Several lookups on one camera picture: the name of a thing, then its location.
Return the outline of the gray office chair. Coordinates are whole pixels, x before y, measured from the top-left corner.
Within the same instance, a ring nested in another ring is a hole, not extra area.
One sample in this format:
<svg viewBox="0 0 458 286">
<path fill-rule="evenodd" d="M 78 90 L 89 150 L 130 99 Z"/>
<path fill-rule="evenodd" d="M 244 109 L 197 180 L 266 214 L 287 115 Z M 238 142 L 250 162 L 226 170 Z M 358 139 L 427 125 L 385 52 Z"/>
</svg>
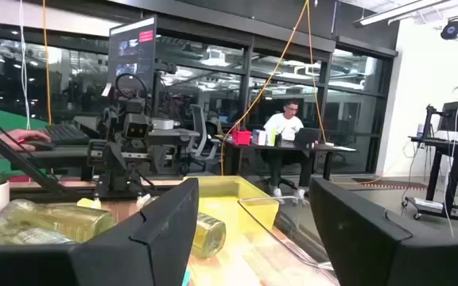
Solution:
<svg viewBox="0 0 458 286">
<path fill-rule="evenodd" d="M 199 134 L 199 136 L 193 139 L 192 143 L 189 145 L 190 153 L 192 157 L 197 160 L 213 160 L 221 141 L 217 138 L 208 137 L 206 120 L 202 107 L 192 104 L 190 109 L 192 110 L 194 130 Z M 212 147 L 210 153 L 207 156 L 203 156 L 202 152 L 207 142 L 210 142 Z"/>
</svg>

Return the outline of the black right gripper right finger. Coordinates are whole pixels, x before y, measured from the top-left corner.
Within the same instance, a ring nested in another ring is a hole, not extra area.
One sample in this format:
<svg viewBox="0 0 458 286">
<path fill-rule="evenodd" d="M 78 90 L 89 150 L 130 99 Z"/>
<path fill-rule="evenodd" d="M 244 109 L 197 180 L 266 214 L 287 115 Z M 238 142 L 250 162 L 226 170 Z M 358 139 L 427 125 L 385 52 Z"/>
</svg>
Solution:
<svg viewBox="0 0 458 286">
<path fill-rule="evenodd" d="M 458 286 L 458 240 L 322 178 L 312 215 L 340 286 Z"/>
</svg>

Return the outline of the black computer monitor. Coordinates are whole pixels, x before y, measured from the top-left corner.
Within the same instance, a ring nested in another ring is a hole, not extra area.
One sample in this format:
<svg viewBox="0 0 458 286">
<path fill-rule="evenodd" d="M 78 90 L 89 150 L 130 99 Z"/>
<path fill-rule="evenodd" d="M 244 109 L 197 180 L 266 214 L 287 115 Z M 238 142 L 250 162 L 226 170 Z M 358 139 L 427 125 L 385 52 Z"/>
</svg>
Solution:
<svg viewBox="0 0 458 286">
<path fill-rule="evenodd" d="M 458 132 L 458 101 L 447 102 L 443 105 L 438 130 Z"/>
</svg>

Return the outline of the person's hand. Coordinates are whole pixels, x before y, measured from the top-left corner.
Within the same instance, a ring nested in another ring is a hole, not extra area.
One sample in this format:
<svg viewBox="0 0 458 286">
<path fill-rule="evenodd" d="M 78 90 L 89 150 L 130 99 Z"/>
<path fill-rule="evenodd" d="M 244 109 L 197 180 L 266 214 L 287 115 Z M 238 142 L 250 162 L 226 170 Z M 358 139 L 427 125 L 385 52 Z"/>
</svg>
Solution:
<svg viewBox="0 0 458 286">
<path fill-rule="evenodd" d="M 32 145 L 26 144 L 27 141 L 44 141 L 44 142 L 51 142 L 50 137 L 48 137 L 45 133 L 37 130 L 27 130 L 27 129 L 13 129 L 5 135 L 4 133 L 0 133 L 0 139 L 2 139 L 6 144 L 8 144 L 14 151 L 22 152 L 23 149 L 13 142 L 19 142 L 22 147 L 30 152 L 35 150 L 35 147 Z"/>
</svg>

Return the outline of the black office desk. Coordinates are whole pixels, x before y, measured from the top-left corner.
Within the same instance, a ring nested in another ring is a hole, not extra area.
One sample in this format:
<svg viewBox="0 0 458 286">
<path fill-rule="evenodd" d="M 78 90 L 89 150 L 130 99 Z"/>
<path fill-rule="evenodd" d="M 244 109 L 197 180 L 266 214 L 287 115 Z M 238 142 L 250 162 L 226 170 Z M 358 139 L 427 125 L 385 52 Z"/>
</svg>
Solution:
<svg viewBox="0 0 458 286">
<path fill-rule="evenodd" d="M 316 154 L 325 153 L 324 169 L 322 177 L 325 180 L 330 180 L 332 162 L 335 153 L 355 153 L 356 150 L 348 147 L 338 145 L 327 145 L 327 144 L 314 144 L 310 147 L 295 145 L 293 142 L 282 141 L 279 146 L 268 146 L 268 145 L 237 145 L 232 140 L 224 140 L 221 145 L 223 150 L 221 151 L 221 175 L 236 176 L 240 173 L 241 167 L 241 152 L 244 149 L 266 149 L 274 151 L 302 151 L 309 155 L 309 159 L 314 162 Z"/>
</svg>

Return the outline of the black computer mouse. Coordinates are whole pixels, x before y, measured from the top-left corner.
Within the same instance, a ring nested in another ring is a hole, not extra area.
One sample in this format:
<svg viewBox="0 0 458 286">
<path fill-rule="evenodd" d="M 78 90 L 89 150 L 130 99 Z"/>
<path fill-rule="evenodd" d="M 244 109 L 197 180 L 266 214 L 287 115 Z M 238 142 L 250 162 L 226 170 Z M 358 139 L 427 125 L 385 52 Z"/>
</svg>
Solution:
<svg viewBox="0 0 458 286">
<path fill-rule="evenodd" d="M 24 141 L 24 145 L 32 146 L 32 150 L 34 152 L 36 151 L 52 151 L 56 147 L 55 144 L 53 144 L 50 141 Z"/>
</svg>

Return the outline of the black keyboard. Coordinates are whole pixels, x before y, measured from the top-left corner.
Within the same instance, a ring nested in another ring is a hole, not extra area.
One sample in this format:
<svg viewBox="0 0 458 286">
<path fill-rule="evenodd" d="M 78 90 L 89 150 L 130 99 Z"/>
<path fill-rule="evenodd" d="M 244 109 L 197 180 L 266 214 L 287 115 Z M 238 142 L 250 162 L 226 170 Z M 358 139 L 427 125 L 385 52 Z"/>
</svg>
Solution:
<svg viewBox="0 0 458 286">
<path fill-rule="evenodd" d="M 50 125 L 41 131 L 56 145 L 86 145 L 90 141 L 88 135 L 69 124 Z"/>
</svg>

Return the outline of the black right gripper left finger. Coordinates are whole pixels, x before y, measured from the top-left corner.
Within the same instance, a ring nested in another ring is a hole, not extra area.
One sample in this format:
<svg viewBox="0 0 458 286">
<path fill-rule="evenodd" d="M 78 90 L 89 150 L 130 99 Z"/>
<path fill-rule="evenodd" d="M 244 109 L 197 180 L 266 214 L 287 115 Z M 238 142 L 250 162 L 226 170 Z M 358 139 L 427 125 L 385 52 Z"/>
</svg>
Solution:
<svg viewBox="0 0 458 286">
<path fill-rule="evenodd" d="M 198 205 L 190 178 L 87 242 L 0 245 L 0 286 L 181 286 Z"/>
</svg>

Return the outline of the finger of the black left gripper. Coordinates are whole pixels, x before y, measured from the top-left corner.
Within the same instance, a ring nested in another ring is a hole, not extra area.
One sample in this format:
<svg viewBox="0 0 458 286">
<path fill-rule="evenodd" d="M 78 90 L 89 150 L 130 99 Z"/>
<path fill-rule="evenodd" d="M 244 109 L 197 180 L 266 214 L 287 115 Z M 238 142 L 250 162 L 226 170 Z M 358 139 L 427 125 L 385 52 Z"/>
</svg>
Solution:
<svg viewBox="0 0 458 286">
<path fill-rule="evenodd" d="M 149 164 L 149 171 L 154 176 L 173 176 L 173 159 L 169 157 L 152 158 Z"/>
<path fill-rule="evenodd" d="M 116 157 L 103 159 L 104 173 L 97 182 L 97 191 L 126 191 L 129 174 L 124 160 Z"/>
</svg>

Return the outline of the small white device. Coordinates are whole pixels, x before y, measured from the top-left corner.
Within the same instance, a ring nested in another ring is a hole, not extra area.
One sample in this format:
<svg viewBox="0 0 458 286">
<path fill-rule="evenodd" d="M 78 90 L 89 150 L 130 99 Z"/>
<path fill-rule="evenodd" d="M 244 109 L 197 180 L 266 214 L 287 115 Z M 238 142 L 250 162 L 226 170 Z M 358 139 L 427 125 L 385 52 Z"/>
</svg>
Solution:
<svg viewBox="0 0 458 286">
<path fill-rule="evenodd" d="M 170 130 L 175 126 L 175 121 L 164 118 L 152 118 L 153 130 Z"/>
</svg>

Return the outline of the person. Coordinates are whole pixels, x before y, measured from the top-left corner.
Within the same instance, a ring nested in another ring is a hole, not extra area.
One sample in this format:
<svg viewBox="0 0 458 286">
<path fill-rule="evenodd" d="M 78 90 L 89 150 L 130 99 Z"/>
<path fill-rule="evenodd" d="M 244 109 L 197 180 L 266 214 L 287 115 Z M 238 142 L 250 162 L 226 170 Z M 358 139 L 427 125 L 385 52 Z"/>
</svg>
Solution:
<svg viewBox="0 0 458 286">
<path fill-rule="evenodd" d="M 274 114 L 268 119 L 264 125 L 265 131 L 275 131 L 283 141 L 294 141 L 297 133 L 304 127 L 302 121 L 296 116 L 298 109 L 299 104 L 297 101 L 288 101 L 284 105 L 282 113 Z M 297 150 L 265 149 L 261 151 L 261 155 L 262 159 L 270 167 L 270 190 L 274 197 L 282 197 L 279 187 L 282 167 L 291 164 L 299 164 L 301 166 L 299 184 L 294 196 L 303 199 L 312 174 L 313 158 L 310 157 L 310 154 Z"/>
</svg>

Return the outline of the black laptop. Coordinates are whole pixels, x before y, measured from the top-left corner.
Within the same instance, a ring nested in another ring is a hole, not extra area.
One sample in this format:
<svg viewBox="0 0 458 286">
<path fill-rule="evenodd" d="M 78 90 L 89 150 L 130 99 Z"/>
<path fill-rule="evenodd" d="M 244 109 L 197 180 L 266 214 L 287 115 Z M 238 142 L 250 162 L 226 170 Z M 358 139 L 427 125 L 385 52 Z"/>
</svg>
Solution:
<svg viewBox="0 0 458 286">
<path fill-rule="evenodd" d="M 311 148 L 320 138 L 320 131 L 314 128 L 301 128 L 295 135 L 293 143 L 298 148 Z"/>
</svg>

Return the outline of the red box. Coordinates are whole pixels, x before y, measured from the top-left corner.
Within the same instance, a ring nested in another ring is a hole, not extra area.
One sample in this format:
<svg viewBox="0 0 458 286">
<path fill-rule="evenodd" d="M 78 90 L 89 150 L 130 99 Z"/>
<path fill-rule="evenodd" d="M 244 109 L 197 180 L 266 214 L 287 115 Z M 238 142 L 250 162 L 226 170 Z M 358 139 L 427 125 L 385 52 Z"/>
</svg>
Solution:
<svg viewBox="0 0 458 286">
<path fill-rule="evenodd" d="M 235 129 L 232 131 L 232 141 L 235 145 L 250 145 L 252 132 Z"/>
</svg>

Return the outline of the black display board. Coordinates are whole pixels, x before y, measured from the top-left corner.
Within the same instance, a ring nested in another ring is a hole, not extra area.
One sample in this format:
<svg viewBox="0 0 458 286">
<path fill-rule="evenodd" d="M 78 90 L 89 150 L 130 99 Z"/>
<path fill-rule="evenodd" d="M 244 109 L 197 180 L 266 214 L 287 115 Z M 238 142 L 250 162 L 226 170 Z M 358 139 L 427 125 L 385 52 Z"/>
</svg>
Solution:
<svg viewBox="0 0 458 286">
<path fill-rule="evenodd" d="M 145 17 L 141 21 L 118 25 L 109 29 L 109 53 L 107 82 L 123 89 L 140 89 L 141 80 L 147 91 L 153 87 L 156 59 L 157 16 Z"/>
</svg>

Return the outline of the gray desk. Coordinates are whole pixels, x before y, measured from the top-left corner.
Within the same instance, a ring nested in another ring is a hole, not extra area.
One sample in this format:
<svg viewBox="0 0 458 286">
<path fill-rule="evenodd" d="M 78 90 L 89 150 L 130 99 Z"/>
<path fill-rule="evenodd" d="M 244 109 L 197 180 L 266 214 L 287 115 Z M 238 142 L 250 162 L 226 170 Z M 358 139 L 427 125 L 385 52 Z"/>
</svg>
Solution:
<svg viewBox="0 0 458 286">
<path fill-rule="evenodd" d="M 81 168 L 87 166 L 87 146 L 63 145 L 49 151 L 32 152 L 33 158 L 27 153 L 20 155 L 38 168 Z M 10 170 L 20 170 L 15 164 L 0 154 L 0 166 Z"/>
</svg>

